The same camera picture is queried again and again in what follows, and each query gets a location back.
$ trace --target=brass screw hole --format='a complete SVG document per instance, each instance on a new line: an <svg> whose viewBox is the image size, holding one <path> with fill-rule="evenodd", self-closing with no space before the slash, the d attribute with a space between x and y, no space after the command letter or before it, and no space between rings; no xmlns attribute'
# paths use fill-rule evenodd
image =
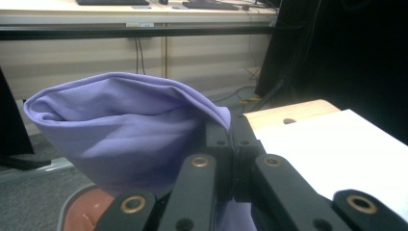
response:
<svg viewBox="0 0 408 231"><path fill-rule="evenodd" d="M361 195L349 195L346 201L353 209L362 213L375 214L377 212L374 203Z"/></svg>
<svg viewBox="0 0 408 231"><path fill-rule="evenodd" d="M209 164L209 161L207 158L204 157L196 157L194 159L192 159L191 163L195 166L195 167L205 167Z"/></svg>
<svg viewBox="0 0 408 231"><path fill-rule="evenodd" d="M280 161L275 159L275 158L272 158L272 157L267 157L265 159L265 164L267 164L268 166L271 166L271 167L279 167L280 166Z"/></svg>
<svg viewBox="0 0 408 231"><path fill-rule="evenodd" d="M142 210L146 205L146 199L141 195L133 195L123 200L120 209L125 214L134 214Z"/></svg>

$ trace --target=orange object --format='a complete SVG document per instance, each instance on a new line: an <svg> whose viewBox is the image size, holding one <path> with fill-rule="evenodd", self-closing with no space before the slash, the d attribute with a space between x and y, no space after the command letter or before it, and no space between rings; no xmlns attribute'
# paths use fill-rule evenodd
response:
<svg viewBox="0 0 408 231"><path fill-rule="evenodd" d="M87 186L74 193L64 204L58 224L59 231L92 231L114 198L96 186Z"/></svg>

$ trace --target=power cord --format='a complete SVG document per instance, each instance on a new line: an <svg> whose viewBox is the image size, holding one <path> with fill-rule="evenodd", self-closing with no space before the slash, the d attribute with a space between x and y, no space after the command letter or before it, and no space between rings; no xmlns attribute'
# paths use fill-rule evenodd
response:
<svg viewBox="0 0 408 231"><path fill-rule="evenodd" d="M141 49L140 38L135 38L135 46L136 46L136 73L139 74L139 50L140 50L141 69L143 71L143 75L145 75L146 71L144 70L144 58L143 58L143 50Z"/></svg>

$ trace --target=cable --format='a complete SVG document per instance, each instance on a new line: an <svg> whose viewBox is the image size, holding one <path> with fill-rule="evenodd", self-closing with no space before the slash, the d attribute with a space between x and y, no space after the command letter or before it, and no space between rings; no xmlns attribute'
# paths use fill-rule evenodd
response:
<svg viewBox="0 0 408 231"><path fill-rule="evenodd" d="M138 41L135 38L135 46L136 46L136 73L139 74L139 47Z"/></svg>
<svg viewBox="0 0 408 231"><path fill-rule="evenodd" d="M141 49L140 38L135 38L135 46L136 46L136 73L139 74L139 50L140 50L141 70L143 71L143 75L145 75L146 71L144 70L144 58L143 50Z"/></svg>
<svg viewBox="0 0 408 231"><path fill-rule="evenodd" d="M253 86L245 86L245 87L242 87L242 88L239 88L239 89L235 90L234 93L232 93L232 94L230 94L230 95L228 95L228 96L226 96L226 97L220 98L220 99L218 99L218 100L212 100L212 102L213 102L213 103L217 103L217 102L220 102L220 101L229 99L229 98L231 98L231 97L237 96L237 97L240 99L240 102L241 102L241 104L242 104L241 114L243 114L243 111L245 111L245 104L244 104L244 101L242 100L242 98L241 98L241 96L240 96L240 91L241 91L241 90L244 90L244 89L254 89L254 88L255 88L255 87L253 87Z"/></svg>
<svg viewBox="0 0 408 231"><path fill-rule="evenodd" d="M143 58L143 50L141 49L140 38L138 38L138 42L139 42L140 56L141 56L141 68L143 70L143 75L146 75L146 71L144 70L144 58Z"/></svg>

